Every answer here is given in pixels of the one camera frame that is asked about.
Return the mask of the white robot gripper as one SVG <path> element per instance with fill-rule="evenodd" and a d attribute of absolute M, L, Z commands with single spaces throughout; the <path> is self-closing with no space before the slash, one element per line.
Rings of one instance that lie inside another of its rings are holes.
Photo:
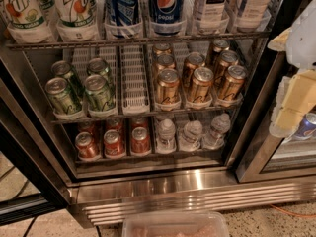
<path fill-rule="evenodd" d="M 269 41 L 268 49 L 286 51 L 287 62 L 304 69 L 293 77 L 284 76 L 277 89 L 269 133 L 286 138 L 316 106 L 316 0 L 308 4 L 291 28 Z"/>

